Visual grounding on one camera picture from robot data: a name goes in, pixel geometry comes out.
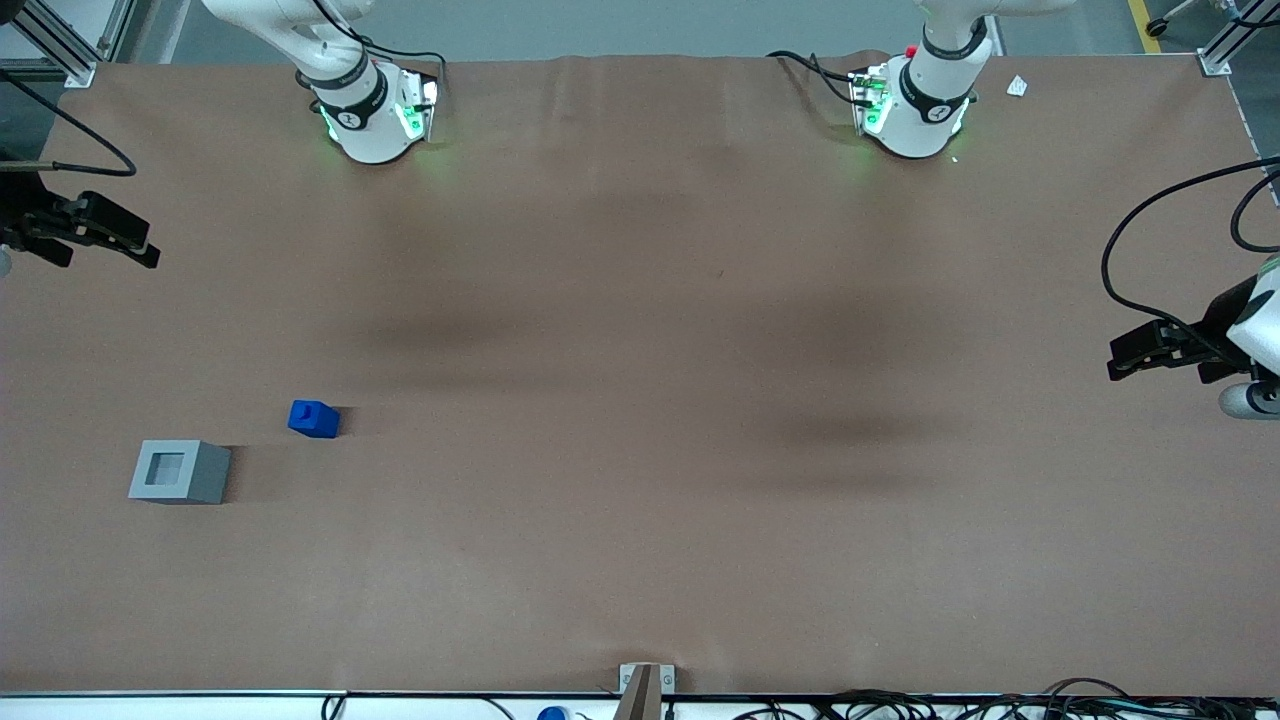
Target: wire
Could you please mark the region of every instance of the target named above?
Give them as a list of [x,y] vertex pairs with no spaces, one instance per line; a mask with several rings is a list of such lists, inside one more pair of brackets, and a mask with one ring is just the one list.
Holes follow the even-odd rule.
[[1252,23],[1244,18],[1231,18],[1231,22],[1247,29],[1266,29],[1268,27],[1280,27],[1280,19]]
[[119,160],[122,163],[124,163],[124,169],[122,170],[122,169],[116,169],[116,168],[97,168],[97,167],[93,167],[93,165],[77,165],[77,164],[72,164],[72,163],[54,161],[54,163],[51,163],[52,169],[55,169],[55,170],[65,170],[65,172],[69,172],[69,173],[86,173],[86,174],[91,174],[91,176],[111,176],[111,177],[118,177],[118,178],[128,178],[128,177],[133,177],[133,176],[138,174],[138,167],[133,164],[133,160],[129,160],[128,155],[125,155],[124,152],[122,152],[120,149],[116,147],[115,145],[111,145],[110,140],[108,140],[108,138],[102,137],[101,135],[99,135],[97,132],[95,132],[93,128],[86,126],[84,123],[82,123],[79,120],[77,120],[67,110],[63,110],[58,105],[50,102],[49,100],[45,100],[38,92],[36,92],[35,90],[27,87],[27,83],[24,83],[24,82],[19,81],[18,78],[13,77],[4,68],[0,68],[0,79],[4,79],[6,82],[9,82],[10,85],[13,85],[18,90],[20,90],[27,97],[31,97],[36,102],[40,102],[41,105],[44,105],[46,109],[49,109],[50,111],[52,111],[59,118],[61,118],[61,119],[67,120],[68,123],[76,126],[77,129],[79,129],[84,135],[92,137],[93,140],[96,140],[99,145],[101,145],[102,147],[106,147],[111,152],[111,155],[115,155],[116,158],[119,158]]
[[329,20],[329,24],[332,24],[334,28],[337,28],[338,32],[340,32],[340,33],[346,35],[347,37],[355,40],[356,42],[361,44],[366,50],[374,50],[376,53],[385,53],[388,55],[398,55],[401,58],[435,58],[440,63],[440,79],[444,79],[444,65],[447,64],[447,61],[444,59],[444,55],[440,55],[439,53],[433,53],[430,50],[425,50],[425,51],[421,51],[421,53],[410,53],[410,51],[404,51],[404,50],[393,50],[390,47],[385,47],[383,45],[378,45],[367,35],[360,35],[355,29],[352,29],[349,27],[344,27],[342,23],[339,23],[338,18],[335,18],[333,15],[333,13],[329,12],[329,8],[324,6],[324,1],[323,0],[311,0],[311,4],[315,5],[317,10],[320,10],[320,14],[324,15],[324,19]]
[[[330,702],[334,703],[332,711],[329,708]],[[324,702],[320,703],[320,720],[338,720],[338,715],[346,705],[347,696],[326,696]]]
[[[800,55],[796,55],[795,53],[792,53],[790,50],[776,50],[773,53],[769,53],[765,56],[767,58],[778,58],[778,59],[782,59],[782,60],[794,60],[796,63],[800,63],[810,73],[817,73],[818,77],[822,78],[822,82],[827,85],[827,87],[831,90],[831,92],[836,97],[840,97],[841,100],[844,100],[845,102],[849,102],[850,105],[856,105],[858,108],[870,108],[872,106],[872,102],[869,102],[867,100],[858,100],[858,99],[850,97],[849,95],[845,95],[844,92],[841,92],[840,88],[836,87],[836,85],[833,82],[831,82],[831,81],[838,79],[841,82],[849,82],[849,74],[847,73],[846,74],[840,74],[840,73],[837,73],[835,70],[828,70],[827,68],[822,67],[822,63],[818,61],[818,55],[815,53],[812,53],[808,59],[801,58]],[[861,70],[865,70],[865,69],[867,68],[856,68],[856,69],[850,70],[850,73],[856,73],[856,72],[861,72]]]
[[498,701],[493,700],[492,697],[483,697],[480,700],[483,700],[483,701],[488,702],[489,705],[497,707],[503,715],[507,716],[507,720],[516,720],[516,716],[512,715],[509,710],[507,710],[506,707],[503,707]]
[[1106,688],[1106,689],[1108,689],[1108,691],[1111,691],[1111,692],[1114,692],[1117,696],[1124,697],[1124,698],[1130,697],[1129,693],[1124,692],[1119,687],[1112,685],[1111,683],[1108,683],[1106,680],[1100,680],[1097,678],[1068,678],[1065,680],[1059,680],[1059,682],[1053,683],[1052,685],[1050,685],[1048,688],[1046,688],[1044,692],[1050,693],[1050,697],[1057,697],[1059,693],[1061,693],[1062,691],[1065,691],[1066,688],[1069,688],[1071,685],[1085,685],[1085,684],[1088,684],[1088,685],[1098,685],[1100,688]]
[[1280,252],[1280,245],[1253,245],[1240,236],[1240,218],[1244,215],[1244,210],[1248,209],[1249,202],[1253,202],[1253,199],[1257,197],[1260,192],[1270,187],[1277,178],[1280,178],[1280,170],[1267,173],[1265,178],[1258,181],[1257,184],[1251,187],[1249,191],[1244,193],[1239,205],[1235,206],[1235,211],[1231,213],[1231,240],[1249,252]]
[[[1135,302],[1133,300],[1129,300],[1128,297],[1124,297],[1119,292],[1116,292],[1116,288],[1115,288],[1115,286],[1111,282],[1111,252],[1115,250],[1116,242],[1120,240],[1120,236],[1124,234],[1125,228],[1129,227],[1129,223],[1132,223],[1134,220],[1134,218],[1137,218],[1139,214],[1142,214],[1143,210],[1146,210],[1147,208],[1151,208],[1152,205],[1155,205],[1160,200],[1162,200],[1165,197],[1169,197],[1170,195],[1172,195],[1175,192],[1179,192],[1181,190],[1187,190],[1188,187],[1194,187],[1197,184],[1202,184],[1202,183],[1206,183],[1208,181],[1213,181],[1213,179],[1222,178],[1222,177],[1226,177],[1226,176],[1231,176],[1231,174],[1235,174],[1235,173],[1243,173],[1244,170],[1252,170],[1254,168],[1266,168],[1266,167],[1276,165],[1276,164],[1280,164],[1280,155],[1274,155],[1271,158],[1263,158],[1261,160],[1252,160],[1249,163],[1240,163],[1240,164],[1231,165],[1231,167],[1228,167],[1228,168],[1221,168],[1221,169],[1217,169],[1217,170],[1203,173],[1203,174],[1196,176],[1196,177],[1193,177],[1190,179],[1185,179],[1185,181],[1183,181],[1180,183],[1171,184],[1171,186],[1166,187],[1165,190],[1161,190],[1160,192],[1157,192],[1157,193],[1152,195],[1151,197],[1143,200],[1140,204],[1138,204],[1137,208],[1134,208],[1133,210],[1130,210],[1129,214],[1125,215],[1123,220],[1120,220],[1120,224],[1116,225],[1116,229],[1111,233],[1111,237],[1107,240],[1106,249],[1102,251],[1102,287],[1106,288],[1107,295],[1111,297],[1111,300],[1115,300],[1116,302],[1119,302],[1120,305],[1124,305],[1125,307],[1129,307],[1130,310],[1137,310],[1139,313],[1146,313],[1148,315],[1153,315],[1156,318],[1161,318],[1161,319],[1169,322],[1170,324],[1172,324],[1178,329],[1180,329],[1184,333],[1187,333],[1187,337],[1189,337],[1189,338],[1194,340],[1196,342],[1201,343],[1202,346],[1207,347],[1210,351],[1213,352],[1213,355],[1217,355],[1217,357],[1222,363],[1226,363],[1228,365],[1235,368],[1236,370],[1248,372],[1248,368],[1240,366],[1236,361],[1231,360],[1231,357],[1226,354],[1226,351],[1224,351],[1221,347],[1219,347],[1217,343],[1211,342],[1208,338],[1206,338],[1204,336],[1202,336],[1199,332],[1197,332],[1194,328],[1192,328],[1189,324],[1187,324],[1185,322],[1183,322],[1176,315],[1172,315],[1171,313],[1166,313],[1165,310],[1161,310],[1158,307],[1152,307],[1151,305],[1143,305],[1140,302]],[[1092,682],[1089,678],[1073,678],[1071,680],[1075,680],[1075,682]],[[1069,684],[1064,685],[1064,688],[1065,687],[1070,687],[1071,684],[1075,684],[1075,683],[1074,682],[1069,683]]]
[[787,710],[786,707],[778,707],[776,705],[771,705],[760,710],[753,710],[750,712],[744,712],[737,717],[735,717],[733,720],[758,720],[764,714],[768,714],[769,717],[776,717],[776,719],[790,717],[791,720],[809,720],[808,717],[800,715],[794,710]]
[[795,60],[796,63],[804,65],[805,69],[808,69],[812,73],[822,73],[829,77],[831,79],[842,79],[842,81],[849,79],[849,76],[842,76],[835,70],[828,70],[822,65],[819,65],[815,54],[810,54],[808,58],[801,58],[800,55],[790,50],[774,50],[773,53],[765,55],[765,58],[782,58],[785,60]]

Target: brown table surface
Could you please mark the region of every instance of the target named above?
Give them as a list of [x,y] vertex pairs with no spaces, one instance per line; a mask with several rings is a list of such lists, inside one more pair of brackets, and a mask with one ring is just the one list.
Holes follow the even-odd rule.
[[[924,161],[774,60],[448,79],[438,142],[376,168],[287,67],[67,96],[142,169],[50,186],[164,255],[3,283],[0,685],[589,689],[649,659],[696,691],[1275,692],[1277,428],[1103,366],[1144,320],[1100,286],[1114,224],[1253,156],[1225,79],[997,59]],[[106,161],[65,124],[46,155]],[[1226,232],[1254,177],[1140,219],[1121,288],[1198,318],[1254,272]],[[288,430],[296,397],[343,437]],[[125,498],[169,437],[234,448],[225,505]]]

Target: yellow floor line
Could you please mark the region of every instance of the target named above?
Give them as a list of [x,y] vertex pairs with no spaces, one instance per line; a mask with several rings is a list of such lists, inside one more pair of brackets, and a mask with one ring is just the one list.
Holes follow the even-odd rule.
[[1129,0],[1129,13],[1133,15],[1133,24],[1138,26],[1138,40],[1142,41],[1142,51],[1160,53],[1160,41],[1147,35],[1147,23],[1151,22],[1151,13],[1147,12],[1146,0]]

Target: blue object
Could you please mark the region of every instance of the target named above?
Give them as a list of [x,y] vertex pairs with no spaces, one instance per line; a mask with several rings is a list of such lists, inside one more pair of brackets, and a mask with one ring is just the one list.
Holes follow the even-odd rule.
[[161,505],[218,505],[232,451],[198,439],[142,441],[129,497]]
[[342,415],[319,400],[294,400],[289,410],[289,429],[307,437],[333,439],[340,421]]

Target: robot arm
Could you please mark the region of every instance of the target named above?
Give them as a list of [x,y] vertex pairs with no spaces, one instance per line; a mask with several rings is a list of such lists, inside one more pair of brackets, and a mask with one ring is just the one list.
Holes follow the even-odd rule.
[[320,99],[329,137],[353,160],[394,160],[430,132],[435,79],[370,58],[343,32],[349,27],[330,22],[364,17],[374,0],[204,1],[215,17],[261,37],[298,67]]
[[924,12],[924,38],[934,47],[960,50],[984,15],[1047,15],[1075,0],[913,0]]
[[924,37],[911,56],[899,55],[852,78],[859,132],[904,158],[928,158],[960,131],[973,82],[991,58],[984,15],[1038,15],[1075,0],[913,0],[924,12]]
[[1202,383],[1238,374],[1219,396],[1219,406],[1242,420],[1280,420],[1280,255],[1256,277],[1219,295],[1192,328],[1206,347],[1167,320],[1151,320],[1111,341],[1107,372],[1121,380],[1152,368],[1197,365]]

